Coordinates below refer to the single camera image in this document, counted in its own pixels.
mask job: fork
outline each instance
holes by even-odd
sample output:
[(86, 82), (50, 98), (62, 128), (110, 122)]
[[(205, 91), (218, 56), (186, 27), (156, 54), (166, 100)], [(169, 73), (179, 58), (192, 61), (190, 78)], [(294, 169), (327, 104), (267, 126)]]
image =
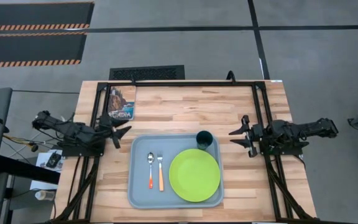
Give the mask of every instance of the fork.
[(160, 169), (158, 183), (160, 185), (160, 191), (164, 191), (164, 182), (163, 182), (163, 178), (162, 178), (162, 153), (161, 152), (158, 152), (157, 160), (158, 160), (158, 167)]

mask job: cup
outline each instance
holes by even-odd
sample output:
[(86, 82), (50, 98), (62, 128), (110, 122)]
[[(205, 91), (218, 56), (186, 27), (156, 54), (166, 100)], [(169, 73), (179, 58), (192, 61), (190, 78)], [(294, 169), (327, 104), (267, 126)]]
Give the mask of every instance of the cup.
[(196, 136), (197, 148), (205, 150), (208, 146), (212, 144), (213, 136), (207, 131), (200, 131)]

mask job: green plate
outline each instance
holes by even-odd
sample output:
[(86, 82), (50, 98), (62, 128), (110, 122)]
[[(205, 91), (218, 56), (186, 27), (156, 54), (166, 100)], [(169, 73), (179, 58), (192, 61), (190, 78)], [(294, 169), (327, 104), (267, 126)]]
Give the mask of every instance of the green plate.
[(202, 202), (219, 187), (221, 171), (209, 153), (187, 149), (179, 153), (169, 168), (169, 182), (179, 197), (189, 202)]

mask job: book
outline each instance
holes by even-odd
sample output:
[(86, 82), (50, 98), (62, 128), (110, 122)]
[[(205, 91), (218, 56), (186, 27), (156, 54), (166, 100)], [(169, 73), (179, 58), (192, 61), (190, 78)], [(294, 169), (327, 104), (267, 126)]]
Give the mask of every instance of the book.
[(108, 113), (115, 119), (134, 119), (136, 86), (112, 86)]

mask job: wooden tabletop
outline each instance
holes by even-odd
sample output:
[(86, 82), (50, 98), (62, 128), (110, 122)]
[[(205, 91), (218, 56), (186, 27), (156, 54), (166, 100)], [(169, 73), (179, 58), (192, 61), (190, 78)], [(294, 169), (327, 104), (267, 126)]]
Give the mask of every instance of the wooden tabletop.
[[(83, 82), (74, 120), (89, 124), (98, 82)], [(291, 121), (282, 82), (266, 81), (273, 119)], [(250, 222), (274, 221), (267, 171), (262, 156), (249, 158), (247, 150), (229, 142), (233, 130), (240, 128), (241, 117), (248, 114), (250, 124), (257, 122), (251, 87), (137, 87), (132, 129), (123, 137), (121, 148), (107, 140), (101, 157), (91, 222)], [(127, 199), (127, 181), (131, 142), (141, 134), (197, 133), (210, 131), (219, 140), (223, 162), (224, 200), (214, 208), (134, 209)], [(67, 158), (56, 195), (57, 213), (67, 205), (77, 157)], [(289, 191), (315, 216), (313, 201), (303, 164), (293, 156), (282, 156)], [(78, 166), (73, 193), (80, 178)], [(277, 189), (280, 210), (285, 217), (281, 192)], [(86, 192), (80, 217), (85, 215)]]

